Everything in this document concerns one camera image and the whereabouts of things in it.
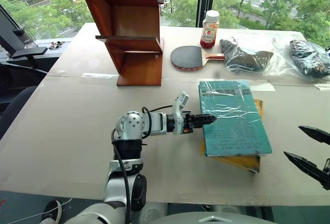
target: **chair armrest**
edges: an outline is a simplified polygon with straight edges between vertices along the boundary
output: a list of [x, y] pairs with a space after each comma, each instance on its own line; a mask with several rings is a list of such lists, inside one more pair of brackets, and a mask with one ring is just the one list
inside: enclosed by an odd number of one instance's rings
[[21, 57], [29, 57], [35, 55], [43, 55], [48, 50], [47, 47], [34, 47], [25, 50], [16, 51], [11, 57], [12, 58], [21, 58]]

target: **black cable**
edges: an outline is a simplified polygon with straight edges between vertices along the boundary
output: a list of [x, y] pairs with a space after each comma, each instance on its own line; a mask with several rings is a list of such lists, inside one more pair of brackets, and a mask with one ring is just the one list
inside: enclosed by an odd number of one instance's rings
[[125, 167], [124, 167], [124, 163], [122, 161], [122, 158], [120, 157], [120, 154], [118, 152], [117, 146], [114, 143], [114, 132], [115, 131], [116, 131], [116, 129], [113, 129], [113, 131], [111, 133], [111, 142], [112, 142], [112, 145], [113, 145], [114, 154], [118, 158], [118, 161], [119, 161], [119, 164], [120, 164], [120, 168], [123, 171], [123, 175], [124, 175], [125, 191], [126, 191], [126, 216], [125, 216], [125, 224], [130, 224], [130, 196], [129, 196], [128, 178], [127, 178], [126, 170], [125, 170]]
[[172, 106], [173, 106], [173, 105], [170, 105], [170, 106], [164, 106], [164, 107], [158, 107], [158, 108], [156, 108], [156, 109], [154, 109], [154, 110], [151, 110], [150, 112], [158, 111], [158, 110], [160, 110], [160, 109], [169, 108], [169, 107], [172, 107]]
[[142, 113], [147, 113], [148, 114], [148, 118], [149, 118], [149, 128], [148, 128], [148, 132], [145, 136], [142, 137], [142, 139], [145, 139], [147, 138], [150, 133], [151, 133], [151, 124], [152, 124], [152, 121], [151, 121], [151, 115], [150, 115], [150, 111], [148, 110], [147, 107], [142, 107]]

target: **cable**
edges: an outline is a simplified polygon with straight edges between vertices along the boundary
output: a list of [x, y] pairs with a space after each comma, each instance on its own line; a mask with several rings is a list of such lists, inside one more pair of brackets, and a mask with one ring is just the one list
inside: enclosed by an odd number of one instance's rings
[[111, 133], [111, 142], [112, 142], [112, 145], [113, 145], [114, 154], [118, 158], [118, 161], [119, 161], [119, 164], [120, 164], [120, 168], [123, 171], [123, 175], [124, 175], [125, 191], [126, 191], [126, 216], [125, 216], [125, 224], [130, 224], [130, 196], [129, 196], [128, 178], [127, 178], [126, 170], [125, 170], [125, 167], [124, 167], [124, 163], [122, 161], [122, 158], [120, 157], [120, 154], [118, 152], [117, 146], [114, 143], [114, 132], [115, 131], [116, 131], [116, 129], [113, 129], [113, 131]]
[[158, 111], [158, 110], [160, 110], [160, 109], [169, 108], [169, 107], [172, 107], [172, 106], [173, 106], [173, 105], [170, 105], [170, 106], [164, 106], [164, 107], [158, 107], [158, 108], [156, 108], [156, 109], [154, 109], [154, 110], [151, 110], [150, 112]]
[[145, 136], [142, 137], [142, 139], [145, 139], [147, 138], [150, 133], [151, 133], [151, 124], [152, 124], [152, 121], [151, 121], [151, 115], [150, 115], [150, 111], [148, 110], [147, 107], [142, 107], [142, 113], [147, 113], [148, 114], [148, 117], [149, 117], [149, 128], [148, 128], [148, 132]]
[[[66, 204], [69, 203], [71, 200], [72, 200], [72, 198], [70, 198], [70, 199], [69, 199], [68, 201], [66, 201], [65, 203], [62, 203], [60, 206], [66, 205]], [[36, 214], [36, 215], [31, 215], [31, 216], [29, 216], [29, 217], [25, 217], [25, 218], [23, 218], [23, 219], [16, 220], [16, 221], [12, 221], [12, 222], [9, 222], [9, 223], [6, 223], [6, 224], [13, 224], [13, 223], [17, 223], [17, 222], [22, 221], [22, 220], [27, 220], [27, 219], [30, 219], [30, 218], [36, 217], [36, 216], [38, 216], [38, 215], [47, 214], [47, 213], [49, 213], [49, 212], [51, 212], [51, 211], [53, 211], [53, 210], [59, 208], [60, 206], [57, 206], [56, 208], [53, 208], [52, 210], [49, 210], [49, 211], [47, 211], [47, 212], [39, 213], [39, 214]]]

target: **yellow book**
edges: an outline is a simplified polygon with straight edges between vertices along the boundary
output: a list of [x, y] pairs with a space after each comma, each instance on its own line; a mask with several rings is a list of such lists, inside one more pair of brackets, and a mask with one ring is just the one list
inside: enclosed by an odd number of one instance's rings
[[[261, 120], [263, 119], [263, 103], [260, 99], [254, 99], [254, 103], [257, 106]], [[204, 155], [205, 142], [201, 144], [200, 153]], [[260, 170], [260, 156], [232, 156], [232, 157], [211, 157], [214, 160], [224, 162], [226, 164], [250, 170], [254, 173], [258, 173]]]

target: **small object on window sill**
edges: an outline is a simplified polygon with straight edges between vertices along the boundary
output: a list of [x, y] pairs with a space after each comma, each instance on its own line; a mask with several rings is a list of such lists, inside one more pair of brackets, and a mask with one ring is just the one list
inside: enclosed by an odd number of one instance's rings
[[57, 42], [51, 42], [51, 46], [48, 47], [49, 50], [56, 50], [58, 48], [62, 47], [62, 44], [64, 44], [65, 41], [57, 41]]

